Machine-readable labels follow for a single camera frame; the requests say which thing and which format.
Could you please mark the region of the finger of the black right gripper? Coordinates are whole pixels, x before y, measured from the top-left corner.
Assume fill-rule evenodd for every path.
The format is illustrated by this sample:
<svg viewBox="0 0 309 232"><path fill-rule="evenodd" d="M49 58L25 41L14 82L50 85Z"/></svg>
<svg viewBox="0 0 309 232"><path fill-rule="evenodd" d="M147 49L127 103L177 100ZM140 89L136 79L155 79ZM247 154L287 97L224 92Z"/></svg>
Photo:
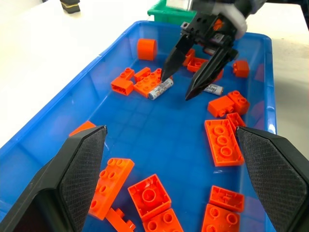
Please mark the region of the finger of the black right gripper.
<svg viewBox="0 0 309 232"><path fill-rule="evenodd" d="M183 65L186 55L194 45L194 40L183 35L167 57L161 72L161 80L167 80Z"/></svg>
<svg viewBox="0 0 309 232"><path fill-rule="evenodd" d="M208 62L194 74L185 100L188 101L199 95L207 86L214 82L225 65L236 57L236 50L231 47L218 48Z"/></svg>

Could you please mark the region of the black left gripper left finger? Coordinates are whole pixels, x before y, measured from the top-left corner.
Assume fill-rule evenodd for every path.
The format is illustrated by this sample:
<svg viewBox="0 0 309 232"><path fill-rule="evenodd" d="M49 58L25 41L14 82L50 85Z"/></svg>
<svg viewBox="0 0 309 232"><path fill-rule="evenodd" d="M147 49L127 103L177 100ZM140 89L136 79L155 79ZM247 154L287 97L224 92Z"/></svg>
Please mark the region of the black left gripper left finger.
<svg viewBox="0 0 309 232"><path fill-rule="evenodd" d="M96 126L66 139L34 175L0 223L0 230L82 231L95 193L106 135L106 126Z"/></svg>

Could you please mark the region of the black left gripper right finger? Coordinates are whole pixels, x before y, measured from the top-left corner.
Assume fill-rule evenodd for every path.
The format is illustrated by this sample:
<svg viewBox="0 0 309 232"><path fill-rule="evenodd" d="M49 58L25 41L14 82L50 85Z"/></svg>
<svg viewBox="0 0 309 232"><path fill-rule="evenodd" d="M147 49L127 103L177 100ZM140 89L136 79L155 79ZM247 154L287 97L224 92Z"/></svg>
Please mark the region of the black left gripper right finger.
<svg viewBox="0 0 309 232"><path fill-rule="evenodd" d="M237 127L253 189L278 232L309 230L309 161L284 137Z"/></svg>

